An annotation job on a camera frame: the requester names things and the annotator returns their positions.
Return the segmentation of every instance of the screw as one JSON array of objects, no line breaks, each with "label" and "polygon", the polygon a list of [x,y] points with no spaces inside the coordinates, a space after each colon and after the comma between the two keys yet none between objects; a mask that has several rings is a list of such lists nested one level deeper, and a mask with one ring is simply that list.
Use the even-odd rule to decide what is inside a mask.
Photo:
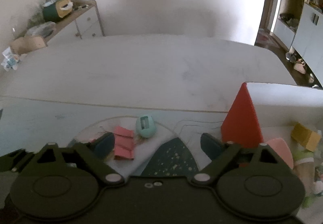
[{"label": "screw", "polygon": [[146,188],[152,188],[152,187],[154,187],[154,185],[152,183],[146,183],[145,184],[145,187]]},{"label": "screw", "polygon": [[199,173],[194,176],[194,179],[198,182],[207,182],[211,177],[206,173]]},{"label": "screw", "polygon": [[66,165],[69,167],[77,167],[77,165],[75,163],[66,163]]},{"label": "screw", "polygon": [[161,181],[155,181],[154,186],[162,186],[163,183]]},{"label": "screw", "polygon": [[112,174],[106,175],[105,180],[108,182],[116,183],[122,180],[122,176],[116,173],[112,173]]}]

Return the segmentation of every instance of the white tabletop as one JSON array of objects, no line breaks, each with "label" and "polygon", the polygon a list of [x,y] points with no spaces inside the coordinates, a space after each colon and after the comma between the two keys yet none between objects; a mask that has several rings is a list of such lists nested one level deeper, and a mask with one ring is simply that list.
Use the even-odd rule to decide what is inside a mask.
[{"label": "white tabletop", "polygon": [[295,85],[267,49],[213,38],[110,36],[28,54],[0,77],[0,96],[227,112],[243,82]]}]

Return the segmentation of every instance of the yellow block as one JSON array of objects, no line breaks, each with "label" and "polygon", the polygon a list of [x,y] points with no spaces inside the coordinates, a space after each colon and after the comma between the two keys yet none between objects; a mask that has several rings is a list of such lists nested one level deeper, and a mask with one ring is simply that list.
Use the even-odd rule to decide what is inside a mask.
[{"label": "yellow block", "polygon": [[318,133],[304,127],[300,123],[297,123],[297,125],[294,126],[290,136],[304,148],[312,152],[316,150],[316,147],[321,139],[321,136]]}]

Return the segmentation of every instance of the wooden floor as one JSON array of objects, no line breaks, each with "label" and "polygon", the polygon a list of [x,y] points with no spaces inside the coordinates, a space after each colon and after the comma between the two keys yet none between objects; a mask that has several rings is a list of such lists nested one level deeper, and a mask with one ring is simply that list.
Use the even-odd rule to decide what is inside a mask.
[{"label": "wooden floor", "polygon": [[297,85],[308,86],[308,87],[312,87],[313,84],[320,85],[320,83],[319,83],[319,81],[317,79],[315,79],[313,84],[310,84],[308,82],[308,79],[309,79],[308,74],[303,75],[300,72],[296,71],[293,68],[294,65],[291,62],[286,60],[286,58],[285,58],[286,51],[281,46],[275,47],[275,46],[271,46],[271,45],[264,45],[262,43],[257,43],[257,42],[255,43],[255,46],[259,46],[259,47],[262,47],[262,48],[267,48],[268,50],[272,51],[275,55],[277,55],[277,57],[281,60],[281,62],[286,67],[286,69],[288,70],[290,75],[293,77],[293,79],[295,80]]}]

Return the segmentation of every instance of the pink paper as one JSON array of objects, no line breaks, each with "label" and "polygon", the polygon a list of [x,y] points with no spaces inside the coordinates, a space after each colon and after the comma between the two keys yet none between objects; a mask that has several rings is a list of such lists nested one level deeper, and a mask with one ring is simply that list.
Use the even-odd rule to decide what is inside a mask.
[{"label": "pink paper", "polygon": [[133,150],[135,147],[133,138],[121,135],[114,135],[114,145],[119,145],[129,151]]},{"label": "pink paper", "polygon": [[115,135],[134,137],[133,130],[127,130],[121,126],[117,126],[113,132]]},{"label": "pink paper", "polygon": [[121,146],[114,147],[114,156],[115,158],[127,158],[127,159],[134,159],[134,152],[133,150],[127,150]]}]

